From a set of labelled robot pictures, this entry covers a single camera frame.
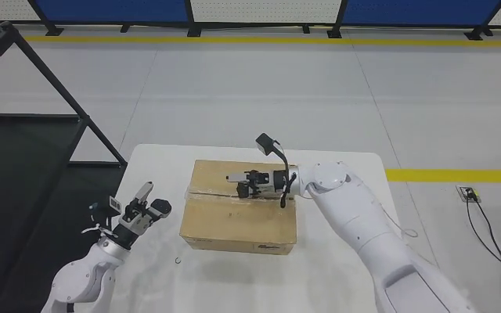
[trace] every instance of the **white table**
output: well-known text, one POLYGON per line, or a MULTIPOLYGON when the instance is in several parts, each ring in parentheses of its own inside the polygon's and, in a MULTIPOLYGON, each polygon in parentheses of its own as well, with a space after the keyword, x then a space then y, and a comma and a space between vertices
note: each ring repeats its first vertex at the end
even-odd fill
MULTIPOLYGON (((383 163, 374 153, 286 150, 292 164, 343 160, 398 222, 383 163)), ((312 200, 297 197, 297 245, 287 256, 192 250, 179 236, 196 159, 280 163, 258 149, 140 145, 117 198, 127 204, 152 181, 150 202, 171 215, 139 237, 117 270, 112 312, 376 312, 373 283, 357 254, 312 200), (175 263, 178 257, 180 264, 175 263)))

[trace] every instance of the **electrical socket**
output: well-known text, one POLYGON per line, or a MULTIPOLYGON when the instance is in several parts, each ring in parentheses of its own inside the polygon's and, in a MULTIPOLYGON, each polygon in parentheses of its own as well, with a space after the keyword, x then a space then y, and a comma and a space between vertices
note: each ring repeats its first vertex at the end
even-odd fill
POLYGON ((480 199, 480 194, 478 193, 478 191, 475 188, 473 188, 471 186, 457 185, 456 190, 459 193, 461 200, 465 203, 466 202, 468 202, 468 203, 475 202, 475 200, 473 200, 473 199, 468 199, 468 197, 467 197, 467 194, 468 194, 467 189, 468 188, 471 188, 473 190, 473 192, 475 193, 475 195, 477 195, 478 202, 479 203, 482 202, 482 200, 480 199))

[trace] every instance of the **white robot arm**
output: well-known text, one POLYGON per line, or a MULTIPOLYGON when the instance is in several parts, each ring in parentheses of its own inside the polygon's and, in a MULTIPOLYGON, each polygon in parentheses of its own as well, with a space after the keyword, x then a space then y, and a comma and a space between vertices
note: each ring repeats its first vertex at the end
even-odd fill
MULTIPOLYGON (((49 298, 42 313, 67 313, 75 303, 93 302, 92 313, 107 313, 115 286, 115 268, 130 254, 132 244, 155 222, 171 213, 166 200, 156 199, 147 207, 153 183, 147 182, 126 206, 113 231, 100 228, 101 238, 81 260, 62 267, 52 282, 49 298)), ((110 197, 110 206, 120 204, 110 197)))
MULTIPOLYGON (((256 142, 266 155, 277 149, 266 134, 256 142)), ((432 264, 410 249, 391 229, 383 207, 363 181, 343 163, 290 167, 285 171, 231 174, 240 197, 306 191, 330 227, 356 251, 373 277, 380 313, 475 312, 457 288, 432 264)))

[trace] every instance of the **yellow floor line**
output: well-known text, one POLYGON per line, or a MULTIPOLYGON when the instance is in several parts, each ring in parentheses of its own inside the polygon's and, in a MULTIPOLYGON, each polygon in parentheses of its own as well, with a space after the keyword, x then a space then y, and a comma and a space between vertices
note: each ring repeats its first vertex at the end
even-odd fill
POLYGON ((100 37, 100 36, 26 36, 28 41, 72 43, 209 43, 209 44, 302 44, 302 45, 414 45, 414 46, 463 46, 501 47, 501 41, 464 40, 413 40, 413 39, 329 39, 329 38, 266 38, 266 37, 100 37))
POLYGON ((501 182, 501 170, 387 169, 389 182, 501 182))

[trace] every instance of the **gray floor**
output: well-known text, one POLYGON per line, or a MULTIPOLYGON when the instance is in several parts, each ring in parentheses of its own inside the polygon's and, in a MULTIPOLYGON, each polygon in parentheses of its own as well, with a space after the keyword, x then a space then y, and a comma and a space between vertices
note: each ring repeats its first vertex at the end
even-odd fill
MULTIPOLYGON (((312 36, 324 35, 314 30, 312 36)), ((24 34, 40 34, 25 30, 24 34)), ((64 35, 118 36, 70 27, 64 35)), ((132 30, 125 36, 182 35, 132 30)), ((304 36, 297 30, 204 36, 304 36)), ((460 32, 344 32, 353 38, 459 39, 460 32)), ((33 44, 129 158, 140 143, 251 147, 268 132, 288 149, 370 151, 386 168, 501 167, 501 49, 368 45, 33 44)), ((17 49, 0 58, 0 112, 71 113, 17 49)), ((75 160, 112 160, 85 134, 75 160)), ((501 307, 501 271, 467 220, 456 183, 396 183, 411 246, 477 307, 501 307)), ((501 240, 497 184, 475 184, 501 240)), ((474 222, 488 238, 476 211, 474 222)))

